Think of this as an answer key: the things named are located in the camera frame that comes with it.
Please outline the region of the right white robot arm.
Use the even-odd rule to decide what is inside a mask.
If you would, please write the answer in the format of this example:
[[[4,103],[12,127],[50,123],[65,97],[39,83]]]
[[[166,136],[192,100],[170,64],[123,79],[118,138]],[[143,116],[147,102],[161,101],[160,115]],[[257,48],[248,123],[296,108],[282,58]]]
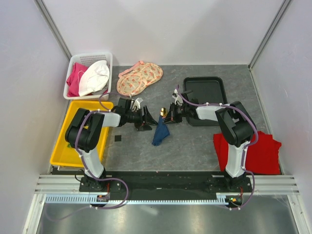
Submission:
[[[246,174],[246,158],[248,147],[258,141],[256,126],[241,102],[231,104],[205,103],[199,104],[193,99],[193,92],[180,93],[174,90],[174,102],[169,110],[162,108],[160,115],[163,123],[180,123],[184,117],[197,120],[218,122],[221,133],[228,144],[228,161],[225,167],[227,177],[223,186],[229,192],[241,186],[240,179]]]

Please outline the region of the blue paper napkin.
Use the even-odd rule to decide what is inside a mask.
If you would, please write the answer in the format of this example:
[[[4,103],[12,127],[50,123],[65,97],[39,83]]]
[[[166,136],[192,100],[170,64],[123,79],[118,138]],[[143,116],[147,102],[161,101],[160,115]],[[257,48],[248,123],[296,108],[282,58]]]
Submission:
[[[169,129],[167,125],[164,123],[164,118],[159,116],[158,118],[158,125],[156,127],[152,145],[159,146],[163,140],[170,135]]]

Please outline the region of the iridescent gold spoon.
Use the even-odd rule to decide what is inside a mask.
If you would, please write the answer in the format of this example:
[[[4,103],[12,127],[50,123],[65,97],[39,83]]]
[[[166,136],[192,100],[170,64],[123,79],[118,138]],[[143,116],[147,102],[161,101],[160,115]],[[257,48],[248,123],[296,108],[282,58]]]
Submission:
[[[168,114],[167,109],[166,109],[166,108],[161,108],[161,110],[160,110],[160,116],[161,116],[162,118],[166,118],[167,114]]]

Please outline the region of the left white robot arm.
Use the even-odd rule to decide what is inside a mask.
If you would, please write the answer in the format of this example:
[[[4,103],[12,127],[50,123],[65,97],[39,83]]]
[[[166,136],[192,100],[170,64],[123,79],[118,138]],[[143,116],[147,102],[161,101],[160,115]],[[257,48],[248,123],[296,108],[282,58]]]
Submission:
[[[135,100],[121,97],[111,110],[79,108],[65,133],[65,140],[76,150],[84,172],[91,178],[90,186],[97,192],[105,190],[107,180],[96,147],[103,127],[122,127],[134,124],[138,131],[150,131],[158,123],[151,116],[147,106],[141,106],[141,98]]]

